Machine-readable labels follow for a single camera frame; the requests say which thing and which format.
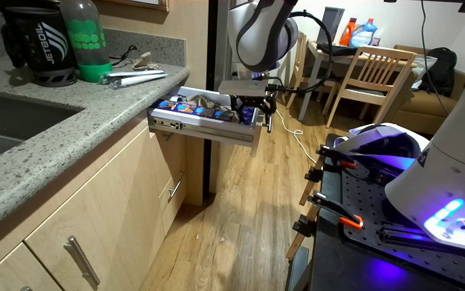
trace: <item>stainless steel sink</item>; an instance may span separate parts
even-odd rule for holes
[[[78,112],[0,97],[0,154]]]

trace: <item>couch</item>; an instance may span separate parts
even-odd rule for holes
[[[412,51],[423,54],[422,48],[414,46],[395,45],[395,49]],[[426,91],[410,91],[410,87],[417,74],[411,72],[406,78],[402,89],[396,96],[395,101],[386,114],[384,121],[392,122],[411,131],[433,135],[447,117],[447,114],[435,93],[428,94]],[[452,111],[460,95],[463,92],[465,73],[455,70],[455,82],[450,98],[439,95],[448,111]]]

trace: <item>speckled countertop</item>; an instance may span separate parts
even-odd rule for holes
[[[29,70],[0,57],[0,96],[83,109],[0,155],[0,221],[189,76],[188,68],[162,68],[168,77],[119,90],[83,81],[45,88],[31,83]]]

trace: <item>backpack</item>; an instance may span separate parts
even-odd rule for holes
[[[429,57],[436,57],[435,64],[428,68],[430,73],[431,83],[428,75],[423,75],[423,81],[419,85],[419,90],[425,90],[428,93],[435,92],[450,97],[453,91],[455,78],[455,65],[457,64],[457,54],[448,48],[434,48],[426,54]]]

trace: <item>white cord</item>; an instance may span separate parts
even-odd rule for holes
[[[295,140],[297,140],[297,142],[301,145],[301,148],[302,150],[304,151],[304,153],[306,154],[306,157],[308,157],[308,159],[310,159],[312,162],[314,162],[315,164],[317,164],[317,161],[316,160],[313,160],[312,157],[310,157],[308,155],[308,152],[306,151],[306,149],[304,148],[304,146],[302,145],[301,141],[297,138],[298,135],[303,135],[304,132],[301,131],[300,129],[296,129],[295,131],[290,131],[289,129],[286,128],[286,124],[284,124],[284,119],[282,119],[282,116],[281,114],[279,113],[278,110],[275,110],[275,112],[277,113],[277,115],[279,115],[279,118],[281,118],[281,122],[282,122],[282,126],[284,127],[284,130],[286,130],[287,132],[293,134],[293,136],[295,136]]]

